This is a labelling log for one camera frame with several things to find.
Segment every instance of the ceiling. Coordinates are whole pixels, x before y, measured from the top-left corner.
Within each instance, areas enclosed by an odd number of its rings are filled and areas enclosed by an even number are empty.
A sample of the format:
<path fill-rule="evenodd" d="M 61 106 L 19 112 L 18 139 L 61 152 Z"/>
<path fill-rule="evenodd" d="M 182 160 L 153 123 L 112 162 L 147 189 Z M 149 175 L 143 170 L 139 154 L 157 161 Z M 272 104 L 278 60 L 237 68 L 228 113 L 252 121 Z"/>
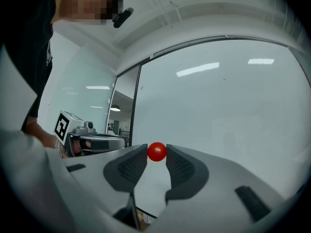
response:
<path fill-rule="evenodd" d="M 244 15 L 289 29 L 298 38 L 299 22 L 283 0 L 124 0 L 124 9 L 134 13 L 119 28 L 111 21 L 106 25 L 90 26 L 68 22 L 55 23 L 54 29 L 79 46 L 90 44 L 113 69 L 124 51 L 145 35 L 166 27 L 182 25 L 184 20 L 206 15 Z"/>
<path fill-rule="evenodd" d="M 132 115 L 133 100 L 115 90 L 111 105 L 118 105 L 121 111 L 110 111 L 109 119 L 130 122 Z"/>

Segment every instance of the ceiling light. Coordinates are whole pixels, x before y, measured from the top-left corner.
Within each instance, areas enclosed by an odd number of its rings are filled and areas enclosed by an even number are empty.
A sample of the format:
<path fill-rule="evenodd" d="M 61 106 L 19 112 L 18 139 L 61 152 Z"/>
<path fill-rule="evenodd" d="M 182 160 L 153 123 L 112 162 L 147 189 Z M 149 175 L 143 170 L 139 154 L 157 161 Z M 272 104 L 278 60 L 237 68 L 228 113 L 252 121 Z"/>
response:
<path fill-rule="evenodd" d="M 121 109 L 120 109 L 119 106 L 114 104 L 114 105 L 111 106 L 110 110 L 112 110 L 112 111 L 120 111 Z"/>
<path fill-rule="evenodd" d="M 108 86 L 86 86 L 87 89 L 110 90 Z"/>
<path fill-rule="evenodd" d="M 248 64 L 273 64 L 274 59 L 250 59 Z"/>
<path fill-rule="evenodd" d="M 192 68 L 189 68 L 189 69 L 177 72 L 176 74 L 177 74 L 178 77 L 182 77 L 182 76 L 185 76 L 185 75 L 188 75 L 188 74 L 192 74 L 192 73 L 195 73 L 195 72 L 202 72 L 202 71 L 205 71 L 205 70 L 209 70 L 209 69 L 213 69 L 213 68 L 218 68 L 218 67 L 219 67 L 219 62 L 216 62 L 216 63 L 205 64 L 205 65 L 202 65 L 202 66 L 199 66 L 199 67 L 192 67 Z"/>

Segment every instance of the red ball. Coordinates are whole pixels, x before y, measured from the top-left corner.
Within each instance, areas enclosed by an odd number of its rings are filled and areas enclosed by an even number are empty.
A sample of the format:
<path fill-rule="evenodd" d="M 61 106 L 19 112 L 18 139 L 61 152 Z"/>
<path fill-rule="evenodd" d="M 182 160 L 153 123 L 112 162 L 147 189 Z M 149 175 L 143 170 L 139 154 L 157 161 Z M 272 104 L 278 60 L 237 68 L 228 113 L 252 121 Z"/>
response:
<path fill-rule="evenodd" d="M 160 142 L 154 142 L 148 148 L 148 156 L 152 161 L 162 161 L 166 156 L 166 146 Z"/>

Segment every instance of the glass wall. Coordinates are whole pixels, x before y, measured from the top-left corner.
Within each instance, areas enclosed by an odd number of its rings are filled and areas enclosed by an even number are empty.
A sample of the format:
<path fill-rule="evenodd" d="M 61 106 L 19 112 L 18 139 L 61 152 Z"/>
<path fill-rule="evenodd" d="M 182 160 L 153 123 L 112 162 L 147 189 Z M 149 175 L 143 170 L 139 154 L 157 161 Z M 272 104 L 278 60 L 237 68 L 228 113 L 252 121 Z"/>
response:
<path fill-rule="evenodd" d="M 108 134 L 125 136 L 128 142 L 138 70 L 139 65 L 118 77 L 107 125 Z"/>
<path fill-rule="evenodd" d="M 47 114 L 47 130 L 53 132 L 60 110 L 92 121 L 104 133 L 116 76 L 89 46 L 82 47 L 58 80 Z"/>

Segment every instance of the person's arm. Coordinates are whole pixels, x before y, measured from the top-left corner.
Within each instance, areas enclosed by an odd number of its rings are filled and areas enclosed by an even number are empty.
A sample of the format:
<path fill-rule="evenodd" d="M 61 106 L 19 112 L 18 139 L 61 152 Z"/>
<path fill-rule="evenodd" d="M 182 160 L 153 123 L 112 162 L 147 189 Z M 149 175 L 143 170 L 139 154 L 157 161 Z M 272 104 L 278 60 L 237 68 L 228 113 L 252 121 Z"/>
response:
<path fill-rule="evenodd" d="M 44 131 L 37 123 L 37 118 L 29 116 L 27 119 L 26 134 L 35 136 L 47 148 L 54 148 L 57 138 Z"/>
<path fill-rule="evenodd" d="M 57 138 L 53 134 L 47 133 L 41 126 L 37 123 L 37 118 L 29 116 L 27 119 L 26 126 L 26 134 L 30 134 L 36 137 L 40 142 L 42 142 L 43 146 L 47 148 L 54 148 Z M 91 142 L 86 141 L 86 146 L 91 148 Z M 72 148 L 75 155 L 79 155 L 81 153 L 81 147 L 78 140 L 73 140 Z M 61 145 L 61 153 L 63 158 L 66 158 L 66 154 L 64 152 L 64 147 Z"/>

